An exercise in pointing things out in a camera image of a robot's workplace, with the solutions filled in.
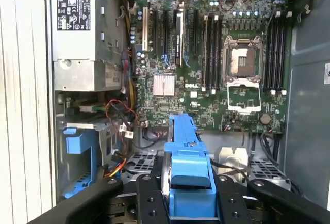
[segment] gray metal panel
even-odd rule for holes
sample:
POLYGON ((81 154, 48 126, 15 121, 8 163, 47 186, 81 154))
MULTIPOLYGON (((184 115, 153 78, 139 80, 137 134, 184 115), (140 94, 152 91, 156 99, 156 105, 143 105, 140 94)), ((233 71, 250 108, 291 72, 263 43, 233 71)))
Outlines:
POLYGON ((330 0, 315 0, 314 11, 293 31, 284 157, 285 174, 322 207, 328 206, 330 180, 330 85, 324 84, 324 65, 330 62, 329 6, 330 0))
POLYGON ((57 0, 51 0, 55 90, 121 89, 121 80, 105 84, 104 65, 106 62, 120 66, 121 53, 126 49, 125 18, 118 19, 119 0, 90 0, 90 8, 90 30, 58 30, 57 12, 64 11, 63 15, 67 15, 73 13, 73 7, 58 10, 57 0))
POLYGON ((6 224, 27 223, 52 207, 46 5, 0 0, 0 216, 6 224))

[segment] chipset heatsink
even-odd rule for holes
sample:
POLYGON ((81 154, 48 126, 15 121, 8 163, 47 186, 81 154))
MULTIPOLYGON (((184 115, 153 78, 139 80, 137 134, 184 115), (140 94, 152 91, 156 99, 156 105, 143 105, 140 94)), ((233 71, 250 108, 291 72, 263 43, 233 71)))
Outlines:
POLYGON ((175 75, 154 75, 154 96, 174 96, 175 75))

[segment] pcie slot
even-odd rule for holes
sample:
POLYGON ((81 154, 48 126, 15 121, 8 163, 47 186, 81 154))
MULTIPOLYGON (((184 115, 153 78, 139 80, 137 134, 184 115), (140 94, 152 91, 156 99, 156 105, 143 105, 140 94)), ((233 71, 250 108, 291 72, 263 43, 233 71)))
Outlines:
POLYGON ((176 29, 175 29, 175 64, 182 67, 183 56, 183 34, 184 34, 184 14, 178 13, 176 15, 176 29))
POLYGON ((169 12, 165 10, 163 12, 163 55, 168 53, 169 42, 169 12))
POLYGON ((142 50, 147 51, 149 45, 149 8, 142 8, 142 50))
POLYGON ((199 21, 199 13, 198 10, 194 10, 194 17, 193 17, 193 52, 194 55, 197 55, 197 48, 198 48, 198 21, 199 21))
POLYGON ((207 32, 208 32, 208 16, 204 16, 203 22, 203 57, 202 57, 202 91, 206 90, 206 67, 207 67, 207 32))
POLYGON ((217 59, 216 59, 216 67, 217 67, 217 70, 216 70, 216 89, 217 90, 220 90, 220 80, 221 80, 221 48, 222 48, 222 21, 221 20, 218 20, 218 28, 217 28, 217 31, 218 31, 218 35, 217 35, 217 44, 218 44, 218 49, 217 49, 217 59))
POLYGON ((279 44, 280 44, 280 32, 281 32, 281 28, 279 26, 279 20, 275 19, 275 32, 274 32, 274 51, 273 51, 273 70, 272 70, 272 83, 271 83, 271 89, 275 89, 276 88, 276 81, 277 81, 277 69, 278 69, 278 58, 279 58, 279 44))
POLYGON ((286 26, 286 20, 282 20, 282 34, 281 34, 281 43, 280 43, 280 63, 279 63, 279 73, 278 73, 278 84, 277 88, 278 90, 282 90, 283 85, 283 77, 284 77, 284 66, 285 66, 285 47, 286 47, 286 40, 287 40, 287 26, 286 26))
POLYGON ((211 56, 212 56, 212 22, 213 22, 213 17, 209 16, 207 20, 207 38, 206 38, 206 43, 207 43, 207 51, 206 51, 206 89, 208 90, 211 85, 211 78, 210 76, 212 75, 212 65, 211 65, 211 56))
POLYGON ((219 16, 214 16, 213 21, 212 21, 212 48, 211 48, 211 58, 210 58, 210 89, 211 89, 211 94, 216 93, 216 57, 217 57, 217 26, 218 26, 218 18, 219 16))
POLYGON ((154 53, 157 55, 158 52, 158 11, 153 13, 153 45, 154 53))

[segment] blue latch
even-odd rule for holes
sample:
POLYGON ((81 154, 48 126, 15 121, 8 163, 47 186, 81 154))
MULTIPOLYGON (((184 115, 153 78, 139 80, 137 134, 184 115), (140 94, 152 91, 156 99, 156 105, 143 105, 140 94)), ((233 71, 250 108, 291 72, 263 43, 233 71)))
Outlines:
POLYGON ((98 135, 95 130, 81 130, 76 128, 67 128, 63 133, 67 143, 68 154, 82 154, 88 149, 90 149, 91 153, 90 171, 86 172, 76 181, 72 191, 65 194, 65 198, 70 198, 96 181, 98 135))
POLYGON ((173 142, 164 146, 172 154, 170 216, 216 217, 216 186, 210 157, 195 132, 193 119, 182 114, 171 116, 170 122, 174 122, 173 142))

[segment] sticker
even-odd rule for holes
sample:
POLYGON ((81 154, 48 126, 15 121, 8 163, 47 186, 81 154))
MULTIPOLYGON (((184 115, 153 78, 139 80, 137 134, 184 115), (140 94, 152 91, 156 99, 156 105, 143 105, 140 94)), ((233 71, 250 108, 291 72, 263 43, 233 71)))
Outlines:
POLYGON ((324 67, 324 84, 330 84, 330 63, 325 64, 324 67))
POLYGON ((105 86, 113 87, 121 85, 121 72, 112 64, 105 64, 105 86))
POLYGON ((91 0, 57 0, 57 30, 91 29, 91 0))

